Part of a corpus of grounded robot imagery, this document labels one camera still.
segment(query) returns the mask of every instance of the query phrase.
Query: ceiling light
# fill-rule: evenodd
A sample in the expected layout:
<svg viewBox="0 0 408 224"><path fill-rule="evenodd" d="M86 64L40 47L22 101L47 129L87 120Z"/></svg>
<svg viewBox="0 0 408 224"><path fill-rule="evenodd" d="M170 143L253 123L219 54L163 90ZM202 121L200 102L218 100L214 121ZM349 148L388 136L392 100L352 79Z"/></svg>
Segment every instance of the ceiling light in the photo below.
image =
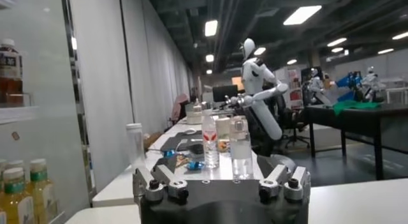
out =
<svg viewBox="0 0 408 224"><path fill-rule="evenodd" d="M212 62L214 62L214 56L212 54L209 54L209 55L205 56L205 60L208 63L212 63Z"/></svg>
<svg viewBox="0 0 408 224"><path fill-rule="evenodd" d="M340 43L345 42L346 40L347 40L347 38L340 38L340 39L338 39L338 40L335 40L335 41L333 41L333 42L327 44L327 46L328 46L328 47L336 46L336 45L338 45L338 44L340 44Z"/></svg>
<svg viewBox="0 0 408 224"><path fill-rule="evenodd" d="M71 37L72 49L77 50L77 39L75 37Z"/></svg>
<svg viewBox="0 0 408 224"><path fill-rule="evenodd" d="M213 36L217 33L218 21L212 20L205 23L205 36Z"/></svg>
<svg viewBox="0 0 408 224"><path fill-rule="evenodd" d="M399 39L402 39L402 38L405 38L405 37L408 37L408 32L399 34L398 36L394 36L393 40L399 40Z"/></svg>
<svg viewBox="0 0 408 224"><path fill-rule="evenodd" d="M332 49L331 51L332 51L333 53L338 53L338 52L343 51L343 50L344 50L343 47L339 47L339 48L334 48L334 49Z"/></svg>
<svg viewBox="0 0 408 224"><path fill-rule="evenodd" d="M265 52L265 50L266 48L260 47L254 52L254 55L261 55L263 52Z"/></svg>
<svg viewBox="0 0 408 224"><path fill-rule="evenodd" d="M393 52L393 51L394 51L394 49L386 49L386 50L379 51L378 54L385 54L385 53L389 53L389 52Z"/></svg>
<svg viewBox="0 0 408 224"><path fill-rule="evenodd" d="M308 18L313 16L316 12L321 9L321 6L303 6L299 7L286 21L283 25L298 25L304 23Z"/></svg>
<svg viewBox="0 0 408 224"><path fill-rule="evenodd" d="M295 64L295 63L297 63L298 61L296 60L296 59L292 59L292 60L290 60L289 62L288 62L288 65L292 65L292 64Z"/></svg>

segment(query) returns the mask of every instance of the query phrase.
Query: black table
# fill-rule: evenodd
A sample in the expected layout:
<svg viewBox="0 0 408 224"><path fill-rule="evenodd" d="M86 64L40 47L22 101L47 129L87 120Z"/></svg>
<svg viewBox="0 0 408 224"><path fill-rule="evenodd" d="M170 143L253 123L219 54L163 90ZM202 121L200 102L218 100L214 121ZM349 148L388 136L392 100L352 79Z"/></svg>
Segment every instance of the black table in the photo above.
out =
<svg viewBox="0 0 408 224"><path fill-rule="evenodd" d="M387 119L398 119L408 116L408 105L402 104L382 104L376 109L345 109L340 115L336 116L332 108L322 105L308 106L305 108L305 117L310 126L310 147L312 157L316 157L316 149L314 145L313 124L321 124L341 131L342 154L346 156L346 138L371 144L374 146L375 152L375 174L377 180L384 179L383 171L383 154L382 148L398 151L400 153L408 153L400 149L395 149L384 145L382 142L382 121ZM361 136L372 138L372 140L360 140L356 137L347 137L347 133L354 133ZM405 135L399 137L408 137L408 131Z"/></svg>

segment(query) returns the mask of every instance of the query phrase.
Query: computer monitor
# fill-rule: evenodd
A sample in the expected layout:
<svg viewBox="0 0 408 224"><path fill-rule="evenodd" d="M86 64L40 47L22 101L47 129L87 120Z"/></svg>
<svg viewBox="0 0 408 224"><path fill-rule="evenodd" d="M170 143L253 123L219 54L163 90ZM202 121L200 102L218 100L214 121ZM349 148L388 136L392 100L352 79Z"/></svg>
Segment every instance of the computer monitor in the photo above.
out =
<svg viewBox="0 0 408 224"><path fill-rule="evenodd" d="M214 96L214 102L225 101L225 96L236 97L238 95L238 86L219 86L212 88L212 94Z"/></svg>

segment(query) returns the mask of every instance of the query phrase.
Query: table leg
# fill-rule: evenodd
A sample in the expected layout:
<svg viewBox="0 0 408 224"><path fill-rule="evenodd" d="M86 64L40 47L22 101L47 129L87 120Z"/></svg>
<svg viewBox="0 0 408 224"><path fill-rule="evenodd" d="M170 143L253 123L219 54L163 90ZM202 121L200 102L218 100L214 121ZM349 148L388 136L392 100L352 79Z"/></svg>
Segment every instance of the table leg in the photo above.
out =
<svg viewBox="0 0 408 224"><path fill-rule="evenodd" d="M340 131L340 136L342 139L342 155L347 156L346 154L346 133L344 132L344 130Z"/></svg>
<svg viewBox="0 0 408 224"><path fill-rule="evenodd" d="M316 157L316 150L314 148L313 123L309 123L309 133L310 133L310 148L312 150L312 158L315 158Z"/></svg>
<svg viewBox="0 0 408 224"><path fill-rule="evenodd" d="M384 168L383 168L383 150L381 148L381 132L376 133L374 136L374 153L375 153L375 176L377 180L384 180Z"/></svg>

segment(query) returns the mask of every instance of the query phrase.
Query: white humanoid robot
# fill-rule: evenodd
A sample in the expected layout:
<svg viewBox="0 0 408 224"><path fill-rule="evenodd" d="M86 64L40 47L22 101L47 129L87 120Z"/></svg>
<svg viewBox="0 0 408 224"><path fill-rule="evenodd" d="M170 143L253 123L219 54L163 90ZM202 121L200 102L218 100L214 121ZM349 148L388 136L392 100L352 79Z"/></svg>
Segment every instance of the white humanoid robot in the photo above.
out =
<svg viewBox="0 0 408 224"><path fill-rule="evenodd" d="M326 97L324 94L324 85L323 81L319 77L319 71L315 68L312 68L312 78L309 81L309 91L312 93L312 102L313 98L317 98L319 101L321 101L324 105L326 106L332 106L332 102Z"/></svg>
<svg viewBox="0 0 408 224"><path fill-rule="evenodd" d="M261 59L253 57L255 51L253 40L246 39L242 45L242 51L244 55L242 83L245 96L233 97L230 99L230 103L250 106L269 137L278 140L282 137L282 130L263 100L284 94L288 90L288 85L277 80ZM262 90L264 80L273 83L275 87L265 91Z"/></svg>
<svg viewBox="0 0 408 224"><path fill-rule="evenodd" d="M374 101L376 94L385 88L385 85L380 83L378 75L374 73L374 67L367 68L367 75L361 81L362 86L366 89L364 98L366 101Z"/></svg>

